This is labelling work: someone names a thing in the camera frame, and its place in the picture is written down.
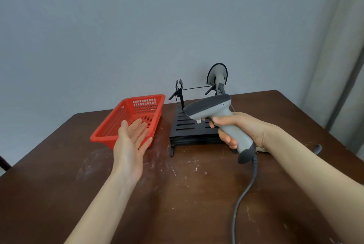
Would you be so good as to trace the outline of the beige curtain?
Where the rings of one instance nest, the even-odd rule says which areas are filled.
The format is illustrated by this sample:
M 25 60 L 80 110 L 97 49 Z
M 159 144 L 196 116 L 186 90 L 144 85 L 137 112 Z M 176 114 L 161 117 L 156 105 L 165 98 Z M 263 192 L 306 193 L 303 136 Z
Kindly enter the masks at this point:
M 364 161 L 364 0 L 340 0 L 303 111 Z

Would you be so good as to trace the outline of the grey barcode scanner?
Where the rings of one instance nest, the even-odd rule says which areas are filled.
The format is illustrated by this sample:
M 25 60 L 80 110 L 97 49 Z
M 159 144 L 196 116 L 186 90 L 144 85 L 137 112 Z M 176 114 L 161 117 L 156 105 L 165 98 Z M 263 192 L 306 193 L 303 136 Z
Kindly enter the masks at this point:
M 233 116 L 229 109 L 230 105 L 230 95 L 216 95 L 187 105 L 184 107 L 184 112 L 189 118 L 196 120 L 199 123 L 202 118 L 212 119 L 214 117 Z M 253 159 L 256 151 L 256 145 L 250 136 L 236 125 L 219 125 L 219 127 L 228 136 L 237 141 L 236 150 L 239 153 L 239 164 L 248 163 Z

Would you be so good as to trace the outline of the dark chair part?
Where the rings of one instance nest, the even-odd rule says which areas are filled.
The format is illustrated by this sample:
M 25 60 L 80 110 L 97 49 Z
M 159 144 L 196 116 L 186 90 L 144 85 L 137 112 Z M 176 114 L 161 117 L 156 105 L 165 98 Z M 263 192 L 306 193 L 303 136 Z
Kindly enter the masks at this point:
M 12 166 L 0 155 L 0 168 L 3 171 L 8 171 Z

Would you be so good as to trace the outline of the red plastic basket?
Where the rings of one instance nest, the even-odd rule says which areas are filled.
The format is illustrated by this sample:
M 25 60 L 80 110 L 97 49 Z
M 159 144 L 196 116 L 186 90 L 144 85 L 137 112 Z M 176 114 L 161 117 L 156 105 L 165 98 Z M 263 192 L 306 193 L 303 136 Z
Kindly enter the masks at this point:
M 165 95 L 159 94 L 123 99 L 93 132 L 90 141 L 103 143 L 113 149 L 121 122 L 125 120 L 131 125 L 135 120 L 141 119 L 149 130 L 142 142 L 144 144 L 148 138 L 154 136 L 165 98 Z

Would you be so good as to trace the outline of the person's left forearm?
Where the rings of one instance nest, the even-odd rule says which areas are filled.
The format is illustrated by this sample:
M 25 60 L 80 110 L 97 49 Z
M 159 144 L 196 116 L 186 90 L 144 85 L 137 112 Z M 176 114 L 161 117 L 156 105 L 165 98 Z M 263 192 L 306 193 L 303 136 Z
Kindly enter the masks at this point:
M 64 244 L 110 244 L 142 168 L 113 169 Z

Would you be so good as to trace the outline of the grey scanner stand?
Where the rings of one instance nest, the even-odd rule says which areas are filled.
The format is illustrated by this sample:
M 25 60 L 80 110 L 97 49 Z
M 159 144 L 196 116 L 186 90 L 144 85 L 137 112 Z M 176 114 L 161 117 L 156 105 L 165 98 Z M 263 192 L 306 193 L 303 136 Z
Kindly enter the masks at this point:
M 209 94 L 211 91 L 216 91 L 215 95 L 225 95 L 225 85 L 228 78 L 228 71 L 223 63 L 214 64 L 208 72 L 206 84 L 210 89 L 205 93 Z

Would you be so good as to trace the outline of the black slotted rack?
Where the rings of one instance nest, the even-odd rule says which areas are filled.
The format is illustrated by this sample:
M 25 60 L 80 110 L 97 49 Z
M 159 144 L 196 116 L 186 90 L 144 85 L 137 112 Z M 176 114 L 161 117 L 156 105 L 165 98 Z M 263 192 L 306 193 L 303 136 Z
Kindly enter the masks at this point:
M 176 105 L 174 121 L 170 131 L 170 157 L 174 156 L 176 146 L 223 143 L 218 136 L 218 127 L 211 128 L 208 120 L 197 123 L 185 114 L 182 91 L 183 82 L 182 80 L 177 80 L 175 83 L 175 92 L 169 98 L 169 100 L 173 97 L 180 98 L 180 102 L 177 102 Z

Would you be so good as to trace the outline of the person's left hand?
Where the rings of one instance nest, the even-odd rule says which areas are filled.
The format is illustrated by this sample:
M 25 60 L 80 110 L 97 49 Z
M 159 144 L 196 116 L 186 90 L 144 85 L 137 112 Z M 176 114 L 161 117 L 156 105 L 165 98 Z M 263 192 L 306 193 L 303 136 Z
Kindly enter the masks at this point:
M 125 181 L 134 185 L 139 181 L 143 172 L 143 156 L 145 152 L 139 152 L 139 147 L 145 142 L 149 133 L 147 127 L 147 135 L 143 142 L 134 142 L 134 130 L 141 123 L 144 122 L 139 118 L 129 125 L 128 140 L 119 139 L 118 129 L 118 139 L 113 148 L 114 162 L 112 172 L 119 174 Z

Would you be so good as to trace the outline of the person's right forearm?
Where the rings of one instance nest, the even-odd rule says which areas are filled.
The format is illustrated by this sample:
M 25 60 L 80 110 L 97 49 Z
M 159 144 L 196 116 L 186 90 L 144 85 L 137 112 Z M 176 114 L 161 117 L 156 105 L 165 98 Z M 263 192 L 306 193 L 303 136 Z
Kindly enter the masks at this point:
M 349 178 L 280 127 L 264 125 L 264 144 L 316 205 L 344 244 L 364 244 L 364 186 Z

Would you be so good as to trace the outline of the person's right hand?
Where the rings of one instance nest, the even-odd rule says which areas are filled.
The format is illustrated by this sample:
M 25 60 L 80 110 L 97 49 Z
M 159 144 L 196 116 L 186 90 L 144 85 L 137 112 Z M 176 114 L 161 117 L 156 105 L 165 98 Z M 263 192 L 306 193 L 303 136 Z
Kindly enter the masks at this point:
M 244 131 L 257 145 L 258 149 L 268 150 L 267 133 L 269 131 L 269 124 L 263 122 L 259 119 L 256 119 L 246 113 L 241 112 L 232 112 L 232 116 L 242 116 L 241 118 L 241 127 L 239 127 L 242 131 Z M 214 128 L 215 125 L 213 121 L 209 121 L 209 126 Z M 218 135 L 220 139 L 225 142 L 231 149 L 237 149 L 238 141 L 234 139 L 231 135 L 225 133 L 222 130 L 222 127 L 218 129 Z

